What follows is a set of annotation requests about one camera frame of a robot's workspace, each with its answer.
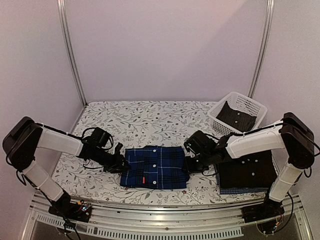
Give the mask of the aluminium post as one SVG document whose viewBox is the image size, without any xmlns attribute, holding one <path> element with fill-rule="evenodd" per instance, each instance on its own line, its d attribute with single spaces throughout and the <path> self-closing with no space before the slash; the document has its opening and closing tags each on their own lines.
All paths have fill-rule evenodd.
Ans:
<svg viewBox="0 0 320 240">
<path fill-rule="evenodd" d="M 253 77 L 252 77 L 250 88 L 249 88 L 248 95 L 247 95 L 249 98 L 254 97 L 256 89 L 257 89 L 257 85 L 259 82 L 264 58 L 265 58 L 265 55 L 267 52 L 269 37 L 270 37 L 270 33 L 271 33 L 274 8 L 275 8 L 275 0 L 268 0 L 266 2 L 265 19 L 264 19 L 264 24 L 263 24 L 262 38 L 261 38 L 260 47 L 259 47 L 259 51 L 258 51 L 257 61 L 255 64 Z"/>
<path fill-rule="evenodd" d="M 76 91 L 78 93 L 80 102 L 83 107 L 86 107 L 88 102 L 85 96 L 85 91 L 80 79 L 79 70 L 76 62 L 76 57 L 73 50 L 72 39 L 68 24 L 68 17 L 67 17 L 67 9 L 66 9 L 66 1 L 65 0 L 57 0 L 57 9 L 59 15 L 59 21 L 61 25 L 62 36 L 65 44 L 66 54 L 68 58 L 68 62 L 71 69 L 71 74 L 73 77 L 73 81 L 75 84 Z"/>
</svg>

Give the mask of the aluminium front rail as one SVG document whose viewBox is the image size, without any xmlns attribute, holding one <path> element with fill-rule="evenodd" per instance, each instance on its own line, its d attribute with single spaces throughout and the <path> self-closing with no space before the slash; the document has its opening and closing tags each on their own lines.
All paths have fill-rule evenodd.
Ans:
<svg viewBox="0 0 320 240">
<path fill-rule="evenodd" d="M 64 227 L 64 220 L 49 213 L 48 201 L 39 193 L 28 209 L 24 240 L 313 240 L 298 195 L 283 201 L 279 232 L 260 232 L 258 222 L 245 222 L 241 209 L 260 200 L 217 205 L 152 206 L 93 201 L 88 222 Z"/>
</svg>

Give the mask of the right aluminium post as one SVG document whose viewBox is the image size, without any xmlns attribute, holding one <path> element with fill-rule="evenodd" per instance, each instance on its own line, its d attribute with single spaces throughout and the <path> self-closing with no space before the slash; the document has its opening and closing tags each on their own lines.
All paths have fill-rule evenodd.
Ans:
<svg viewBox="0 0 320 240">
<path fill-rule="evenodd" d="M 256 89 L 257 89 L 257 85 L 259 82 L 264 58 L 265 58 L 265 55 L 267 52 L 269 37 L 270 37 L 270 33 L 271 33 L 274 8 L 275 8 L 275 0 L 268 0 L 266 2 L 265 19 L 264 19 L 264 24 L 263 24 L 262 38 L 261 38 L 260 47 L 259 47 L 259 51 L 258 51 L 257 61 L 255 64 L 253 77 L 252 77 L 250 88 L 249 88 L 248 95 L 247 95 L 249 98 L 254 97 Z"/>
</svg>

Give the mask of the folded blue checked shirt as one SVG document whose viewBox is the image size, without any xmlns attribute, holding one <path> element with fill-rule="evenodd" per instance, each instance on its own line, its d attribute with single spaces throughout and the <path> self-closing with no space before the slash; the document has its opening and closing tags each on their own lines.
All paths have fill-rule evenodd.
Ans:
<svg viewBox="0 0 320 240">
<path fill-rule="evenodd" d="M 262 193 L 262 192 L 266 192 L 268 190 L 268 188 L 223 188 L 221 185 L 221 181 L 220 181 L 220 176 L 217 173 L 215 175 L 215 179 L 216 179 L 216 184 L 219 187 L 219 192 L 221 195 L 237 195 L 237 194 L 251 194 L 251 193 Z"/>
</svg>

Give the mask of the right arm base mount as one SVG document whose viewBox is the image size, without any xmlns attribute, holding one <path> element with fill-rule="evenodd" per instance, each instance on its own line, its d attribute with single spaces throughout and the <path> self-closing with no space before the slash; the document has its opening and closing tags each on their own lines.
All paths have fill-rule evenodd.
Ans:
<svg viewBox="0 0 320 240">
<path fill-rule="evenodd" d="M 262 203 L 241 208 L 245 223 L 262 221 L 257 224 L 257 229 L 264 235 L 272 235 L 277 231 L 284 213 L 282 201 L 271 200 L 268 196 L 264 198 Z"/>
</svg>

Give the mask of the black shirt in basket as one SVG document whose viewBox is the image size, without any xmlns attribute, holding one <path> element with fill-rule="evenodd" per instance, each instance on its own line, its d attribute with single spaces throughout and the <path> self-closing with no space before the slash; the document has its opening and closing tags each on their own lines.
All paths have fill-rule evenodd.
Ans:
<svg viewBox="0 0 320 240">
<path fill-rule="evenodd" d="M 256 116 L 232 109 L 227 101 L 224 103 L 216 118 L 240 132 L 250 131 L 254 127 L 257 119 Z"/>
</svg>

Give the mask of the floral tablecloth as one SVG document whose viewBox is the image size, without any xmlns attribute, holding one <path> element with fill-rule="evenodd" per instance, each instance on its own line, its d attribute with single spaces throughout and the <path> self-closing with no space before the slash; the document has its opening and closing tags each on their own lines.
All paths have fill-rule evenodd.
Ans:
<svg viewBox="0 0 320 240">
<path fill-rule="evenodd" d="M 201 101 L 107 101 L 90 103 L 73 134 L 99 127 L 125 149 L 145 146 L 182 146 L 195 131 L 215 137 L 208 110 L 213 102 Z M 157 190 L 120 186 L 120 174 L 103 172 L 97 163 L 62 154 L 52 178 L 71 196 L 98 202 L 148 206 L 198 206 L 259 200 L 264 192 L 220 194 L 214 168 L 195 173 L 186 189 Z"/>
</svg>

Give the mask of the folded black shirt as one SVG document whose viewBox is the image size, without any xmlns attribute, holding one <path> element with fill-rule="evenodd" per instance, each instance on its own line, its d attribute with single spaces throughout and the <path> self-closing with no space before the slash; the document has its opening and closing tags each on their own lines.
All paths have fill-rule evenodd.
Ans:
<svg viewBox="0 0 320 240">
<path fill-rule="evenodd" d="M 223 188 L 269 188 L 277 178 L 270 150 L 217 164 Z"/>
</svg>

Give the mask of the left aluminium post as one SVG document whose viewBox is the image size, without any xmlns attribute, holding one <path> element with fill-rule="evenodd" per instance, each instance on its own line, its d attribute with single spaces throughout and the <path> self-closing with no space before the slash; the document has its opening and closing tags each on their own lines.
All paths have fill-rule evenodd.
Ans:
<svg viewBox="0 0 320 240">
<path fill-rule="evenodd" d="M 85 91 L 80 79 L 79 70 L 76 62 L 76 57 L 73 50 L 72 39 L 68 24 L 68 17 L 67 17 L 67 9 L 66 9 L 66 1 L 65 0 L 57 0 L 57 9 L 59 15 L 59 21 L 61 25 L 62 36 L 65 44 L 66 54 L 68 58 L 68 62 L 71 69 L 71 74 L 73 77 L 73 81 L 75 84 L 76 91 L 78 93 L 80 102 L 83 107 L 86 107 L 88 102 L 85 96 Z"/>
</svg>

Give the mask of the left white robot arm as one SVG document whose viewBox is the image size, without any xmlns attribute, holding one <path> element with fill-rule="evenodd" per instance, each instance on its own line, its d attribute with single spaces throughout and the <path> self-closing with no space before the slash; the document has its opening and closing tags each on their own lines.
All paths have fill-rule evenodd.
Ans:
<svg viewBox="0 0 320 240">
<path fill-rule="evenodd" d="M 120 173 L 129 165 L 121 154 L 122 144 L 115 144 L 110 133 L 100 127 L 89 127 L 81 136 L 35 122 L 29 116 L 21 118 L 2 141 L 7 163 L 15 169 L 22 183 L 29 182 L 42 192 L 63 216 L 74 213 L 70 195 L 48 172 L 43 161 L 45 151 L 66 154 L 100 165 L 105 172 Z"/>
</svg>

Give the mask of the white plastic basket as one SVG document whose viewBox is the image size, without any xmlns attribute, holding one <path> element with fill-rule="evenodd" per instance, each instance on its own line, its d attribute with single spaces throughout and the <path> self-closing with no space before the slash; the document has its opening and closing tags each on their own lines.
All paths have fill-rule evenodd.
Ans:
<svg viewBox="0 0 320 240">
<path fill-rule="evenodd" d="M 267 114 L 267 107 L 238 92 L 230 92 L 208 110 L 210 126 L 217 132 L 245 133 L 255 130 Z"/>
</svg>

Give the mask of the blue plaid long sleeve shirt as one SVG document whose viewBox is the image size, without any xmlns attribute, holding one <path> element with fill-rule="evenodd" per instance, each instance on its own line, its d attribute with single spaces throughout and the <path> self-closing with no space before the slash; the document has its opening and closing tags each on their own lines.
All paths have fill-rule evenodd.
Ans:
<svg viewBox="0 0 320 240">
<path fill-rule="evenodd" d="M 120 178 L 125 188 L 186 189 L 190 175 L 184 170 L 185 152 L 180 146 L 145 146 L 125 150 L 129 165 Z"/>
</svg>

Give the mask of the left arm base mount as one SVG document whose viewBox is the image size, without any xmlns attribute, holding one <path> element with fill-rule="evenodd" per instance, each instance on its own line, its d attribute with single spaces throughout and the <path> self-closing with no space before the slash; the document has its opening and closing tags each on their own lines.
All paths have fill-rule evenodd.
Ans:
<svg viewBox="0 0 320 240">
<path fill-rule="evenodd" d="M 58 217 L 88 223 L 92 215 L 92 204 L 84 202 L 83 199 L 72 202 L 71 196 L 63 190 L 57 201 L 51 201 L 48 212 Z"/>
</svg>

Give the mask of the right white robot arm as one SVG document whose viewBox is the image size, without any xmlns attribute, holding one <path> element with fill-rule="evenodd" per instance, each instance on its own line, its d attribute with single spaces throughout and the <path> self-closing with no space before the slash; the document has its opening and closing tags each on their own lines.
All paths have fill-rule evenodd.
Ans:
<svg viewBox="0 0 320 240">
<path fill-rule="evenodd" d="M 266 190 L 268 200 L 259 206 L 258 213 L 269 218 L 302 172 L 315 162 L 314 140 L 312 130 L 287 112 L 271 125 L 232 132 L 218 141 L 198 130 L 183 145 L 194 154 L 192 161 L 215 166 L 221 194 Z"/>
</svg>

